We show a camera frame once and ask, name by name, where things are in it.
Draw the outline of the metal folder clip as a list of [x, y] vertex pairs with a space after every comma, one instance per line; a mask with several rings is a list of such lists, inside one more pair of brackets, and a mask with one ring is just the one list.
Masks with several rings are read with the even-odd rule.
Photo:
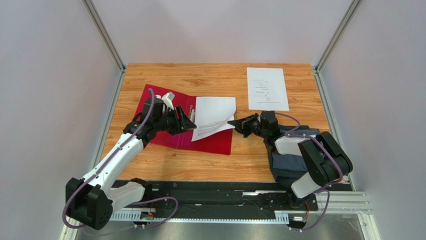
[[189, 119], [191, 122], [194, 122], [195, 120], [195, 107], [193, 105], [190, 105], [189, 108]]

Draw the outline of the white printed paper sheet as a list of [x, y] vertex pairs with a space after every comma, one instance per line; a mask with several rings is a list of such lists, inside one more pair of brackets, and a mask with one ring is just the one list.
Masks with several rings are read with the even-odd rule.
[[193, 130], [192, 141], [212, 136], [224, 130], [234, 129], [229, 121], [234, 120], [236, 112], [235, 97], [198, 96], [195, 101], [196, 129]]

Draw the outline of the red plastic folder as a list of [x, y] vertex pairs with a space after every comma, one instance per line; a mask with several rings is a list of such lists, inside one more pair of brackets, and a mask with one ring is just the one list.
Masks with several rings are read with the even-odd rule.
[[[176, 90], [167, 89], [160, 86], [146, 84], [139, 104], [136, 109], [136, 114], [143, 110], [144, 104], [151, 97], [149, 89], [152, 89], [156, 95], [165, 95], [169, 92], [174, 94], [172, 103], [174, 106], [180, 105], [187, 115], [191, 110], [196, 109], [196, 97], [178, 92]], [[156, 137], [150, 141], [151, 144], [160, 145], [168, 148], [198, 151], [220, 155], [230, 155], [232, 149], [233, 131], [231, 129], [222, 130], [211, 136], [203, 139], [192, 141], [193, 131], [170, 135], [166, 131], [161, 131], [156, 134]]]

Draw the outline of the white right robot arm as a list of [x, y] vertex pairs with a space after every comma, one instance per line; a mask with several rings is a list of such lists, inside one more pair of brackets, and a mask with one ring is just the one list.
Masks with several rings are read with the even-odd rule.
[[298, 199], [340, 182], [353, 171], [353, 164], [328, 131], [281, 126], [278, 113], [263, 111], [228, 123], [244, 138], [261, 137], [268, 152], [275, 181], [290, 188]]

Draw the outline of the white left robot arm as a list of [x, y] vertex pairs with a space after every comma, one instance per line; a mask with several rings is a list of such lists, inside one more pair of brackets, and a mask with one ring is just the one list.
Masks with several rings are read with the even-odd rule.
[[118, 188], [113, 188], [113, 184], [157, 133], [174, 136], [196, 127], [180, 105], [171, 107], [160, 98], [148, 98], [103, 160], [80, 179], [71, 178], [67, 182], [62, 212], [64, 224], [71, 229], [100, 230], [116, 211], [132, 204], [151, 203], [151, 183], [133, 178]]

